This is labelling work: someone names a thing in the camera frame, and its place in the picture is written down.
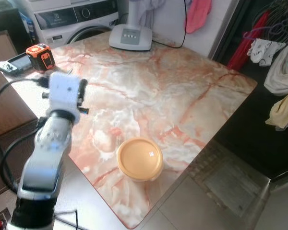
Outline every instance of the control panel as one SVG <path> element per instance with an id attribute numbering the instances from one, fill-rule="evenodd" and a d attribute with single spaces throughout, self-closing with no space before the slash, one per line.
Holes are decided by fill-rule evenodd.
<path id="1" fill-rule="evenodd" d="M 35 17 L 40 29 L 46 30 L 101 18 L 116 12 L 118 12 L 116 0 L 105 0 L 62 10 L 36 13 Z M 111 22 L 109 26 L 116 24 L 118 20 Z"/>
<path id="2" fill-rule="evenodd" d="M 123 29 L 120 42 L 129 45 L 138 45 L 140 43 L 140 30 Z"/>
<path id="3" fill-rule="evenodd" d="M 78 22 L 101 18 L 118 11 L 116 0 L 107 0 L 74 7 Z"/>

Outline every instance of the robotic arm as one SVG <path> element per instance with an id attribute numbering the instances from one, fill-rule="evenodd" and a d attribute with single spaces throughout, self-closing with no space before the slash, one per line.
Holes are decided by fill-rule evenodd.
<path id="1" fill-rule="evenodd" d="M 71 150 L 72 127 L 79 122 L 86 80 L 54 72 L 49 80 L 48 119 L 35 136 L 35 149 L 24 165 L 16 208 L 8 230 L 52 230 L 54 206 L 63 179 L 63 161 Z"/>

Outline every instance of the power cord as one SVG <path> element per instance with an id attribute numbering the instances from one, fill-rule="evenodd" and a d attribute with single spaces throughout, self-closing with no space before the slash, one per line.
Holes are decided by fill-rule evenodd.
<path id="1" fill-rule="evenodd" d="M 11 182 L 8 180 L 8 178 L 6 178 L 5 174 L 4 174 L 4 166 L 7 164 L 6 160 L 9 156 L 9 154 L 11 153 L 11 151 L 21 142 L 27 140 L 28 138 L 30 138 L 31 136 L 35 135 L 37 133 L 37 131 L 44 126 L 44 124 L 46 123 L 47 118 L 45 117 L 41 117 L 36 125 L 36 129 L 34 129 L 33 131 L 31 131 L 30 133 L 26 134 L 25 136 L 16 139 L 15 141 L 13 141 L 12 144 L 10 144 L 8 146 L 8 148 L 5 151 L 5 154 L 3 156 L 3 158 L 0 161 L 0 177 L 1 180 L 10 188 L 12 187 L 12 184 L 10 184 Z"/>
<path id="2" fill-rule="evenodd" d="M 73 223 L 71 223 L 69 221 L 66 221 L 66 220 L 64 220 L 64 219 L 59 217 L 61 215 L 73 214 L 73 213 L 75 213 L 76 224 L 73 224 Z M 78 223 L 78 211 L 77 210 L 65 211 L 65 212 L 55 212 L 53 217 L 54 217 L 54 219 L 56 219 L 56 220 L 58 220 L 58 221 L 60 221 L 60 222 L 62 222 L 64 224 L 67 224 L 67 225 L 69 225 L 71 227 L 76 228 L 76 230 L 88 230 L 88 229 L 85 229 L 85 228 L 79 226 L 79 223 Z"/>
<path id="3" fill-rule="evenodd" d="M 15 79 L 15 80 L 12 80 L 8 83 L 6 83 L 5 85 L 3 85 L 0 89 L 0 95 L 10 86 L 12 85 L 13 83 L 15 82 L 19 82 L 19 81 L 33 81 L 33 82 L 38 82 L 39 79 L 26 79 L 26 78 L 20 78 L 20 79 Z M 1 144 L 0 144 L 0 158 L 3 159 L 4 158 L 4 155 L 5 155 L 5 152 L 3 151 L 2 147 L 1 147 Z M 8 166 L 8 164 L 4 161 L 3 162 L 3 165 L 2 165 L 3 169 L 6 171 L 6 174 L 11 182 L 10 183 L 5 183 L 6 181 L 3 181 L 6 186 L 11 189 L 14 193 L 17 193 L 17 189 L 18 189 L 18 185 L 17 185 L 17 182 L 16 180 L 14 179 L 13 175 L 12 175 L 12 172 Z"/>
<path id="4" fill-rule="evenodd" d="M 186 33 L 187 33 L 187 4 L 186 4 L 186 0 L 184 0 L 184 13 L 185 13 L 184 36 L 183 36 L 183 41 L 182 41 L 180 46 L 170 46 L 170 45 L 167 45 L 167 44 L 155 41 L 155 40 L 153 40 L 153 42 L 167 46 L 167 47 L 170 47 L 170 48 L 174 48 L 174 49 L 181 48 L 184 44 L 184 41 L 186 40 Z"/>

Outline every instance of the handheld device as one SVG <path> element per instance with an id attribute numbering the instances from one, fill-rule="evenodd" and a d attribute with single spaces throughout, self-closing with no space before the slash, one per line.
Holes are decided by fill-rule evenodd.
<path id="1" fill-rule="evenodd" d="M 7 61 L 0 61 L 0 71 L 7 75 L 20 74 L 31 67 L 31 61 L 26 53 L 17 55 Z"/>

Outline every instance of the pink cloth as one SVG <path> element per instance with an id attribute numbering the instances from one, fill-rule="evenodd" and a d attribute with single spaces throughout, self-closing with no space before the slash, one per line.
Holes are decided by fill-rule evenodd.
<path id="1" fill-rule="evenodd" d="M 192 34 L 205 25 L 211 11 L 211 0 L 193 0 L 187 14 L 187 33 Z"/>

